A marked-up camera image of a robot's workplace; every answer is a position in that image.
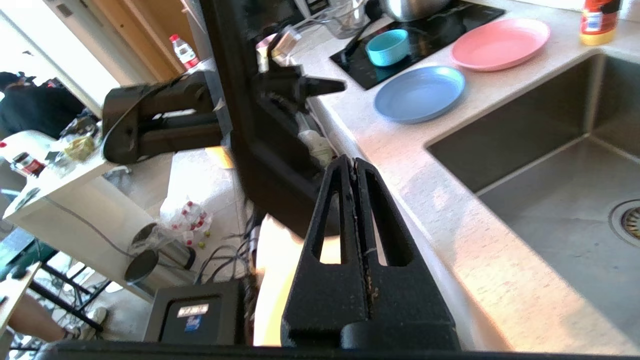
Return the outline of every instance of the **sauce bottle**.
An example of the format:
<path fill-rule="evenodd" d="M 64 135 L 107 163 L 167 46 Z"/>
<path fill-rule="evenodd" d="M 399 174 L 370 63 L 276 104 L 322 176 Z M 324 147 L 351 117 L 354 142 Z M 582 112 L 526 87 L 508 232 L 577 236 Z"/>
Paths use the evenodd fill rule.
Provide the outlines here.
<path fill-rule="evenodd" d="M 40 173 L 45 168 L 45 165 L 38 160 L 34 159 L 28 152 L 22 152 L 13 159 L 13 164 L 17 170 L 20 170 L 23 174 L 33 175 L 35 177 L 40 176 Z"/>
<path fill-rule="evenodd" d="M 586 0 L 582 8 L 580 39 L 584 45 L 602 45 L 613 40 L 621 0 Z"/>

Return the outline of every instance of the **stainless steel sink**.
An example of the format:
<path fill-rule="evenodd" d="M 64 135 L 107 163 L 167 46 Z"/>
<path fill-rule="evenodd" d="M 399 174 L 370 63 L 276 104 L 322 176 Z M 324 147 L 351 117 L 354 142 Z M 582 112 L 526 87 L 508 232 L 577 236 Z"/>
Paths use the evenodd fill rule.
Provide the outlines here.
<path fill-rule="evenodd" d="M 640 344 L 639 64 L 592 56 L 428 151 Z"/>

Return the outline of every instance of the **plastic water bottle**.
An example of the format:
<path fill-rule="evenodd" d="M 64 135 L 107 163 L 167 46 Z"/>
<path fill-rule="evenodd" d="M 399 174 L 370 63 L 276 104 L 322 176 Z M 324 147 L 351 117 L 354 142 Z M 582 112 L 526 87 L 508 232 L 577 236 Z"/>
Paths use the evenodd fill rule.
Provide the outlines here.
<path fill-rule="evenodd" d="M 187 70 L 195 68 L 200 63 L 195 51 L 178 34 L 171 35 L 169 40 L 173 43 L 173 51 Z"/>

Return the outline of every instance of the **teal bowl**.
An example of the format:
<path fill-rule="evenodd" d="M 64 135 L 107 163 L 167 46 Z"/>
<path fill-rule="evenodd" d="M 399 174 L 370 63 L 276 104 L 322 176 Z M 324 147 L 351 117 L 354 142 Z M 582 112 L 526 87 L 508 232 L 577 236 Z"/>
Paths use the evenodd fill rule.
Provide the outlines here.
<path fill-rule="evenodd" d="M 373 65 L 393 65 L 409 55 L 409 32 L 402 29 L 386 31 L 371 39 L 366 49 Z"/>

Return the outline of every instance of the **black stovetop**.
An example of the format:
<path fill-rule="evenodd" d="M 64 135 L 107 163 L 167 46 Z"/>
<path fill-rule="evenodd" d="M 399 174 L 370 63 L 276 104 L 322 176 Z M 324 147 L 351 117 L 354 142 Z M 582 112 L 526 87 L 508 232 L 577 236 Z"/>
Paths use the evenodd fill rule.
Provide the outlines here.
<path fill-rule="evenodd" d="M 504 13 L 502 9 L 453 0 L 432 17 L 411 22 L 392 22 L 363 38 L 358 49 L 345 63 L 342 62 L 343 51 L 332 55 L 331 60 L 368 90 L 443 49 L 466 32 L 491 22 Z M 376 35 L 393 29 L 405 29 L 409 32 L 409 55 L 391 66 L 377 67 L 369 61 L 365 46 Z"/>

